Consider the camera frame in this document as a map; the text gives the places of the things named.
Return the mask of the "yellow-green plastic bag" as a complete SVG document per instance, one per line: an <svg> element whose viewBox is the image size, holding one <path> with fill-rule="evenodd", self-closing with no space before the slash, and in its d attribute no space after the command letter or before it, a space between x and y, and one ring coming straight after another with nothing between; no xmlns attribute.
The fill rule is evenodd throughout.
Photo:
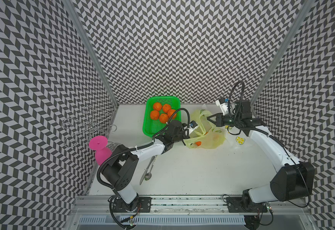
<svg viewBox="0 0 335 230"><path fill-rule="evenodd" d="M207 118L213 114L205 109L194 111L190 118L197 123L196 129L190 134L190 138L184 140L186 147L190 149L216 149L226 141L225 132Z"/></svg>

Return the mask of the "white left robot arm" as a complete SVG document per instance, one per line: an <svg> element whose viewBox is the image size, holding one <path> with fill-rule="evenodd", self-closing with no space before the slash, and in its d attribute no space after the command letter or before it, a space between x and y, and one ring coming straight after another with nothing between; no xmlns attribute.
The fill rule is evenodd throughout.
<svg viewBox="0 0 335 230"><path fill-rule="evenodd" d="M130 184L140 162L162 155L172 149L177 142L187 139L190 125L172 120L157 132L151 142L142 146L127 148L119 145L111 157L98 168L97 181L110 188L117 198L132 211L137 206L138 193Z"/></svg>

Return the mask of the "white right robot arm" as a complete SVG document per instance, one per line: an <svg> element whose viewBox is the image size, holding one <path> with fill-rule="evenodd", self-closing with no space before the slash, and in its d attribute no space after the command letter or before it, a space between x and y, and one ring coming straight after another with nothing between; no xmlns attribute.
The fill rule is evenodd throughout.
<svg viewBox="0 0 335 230"><path fill-rule="evenodd" d="M315 176L314 166L299 160L260 118L254 118L248 100L236 101L231 105L228 99L220 98L215 103L221 112L209 116L207 120L217 127L236 127L264 151L276 171L269 183L244 190L242 205L248 207L265 202L310 198Z"/></svg>

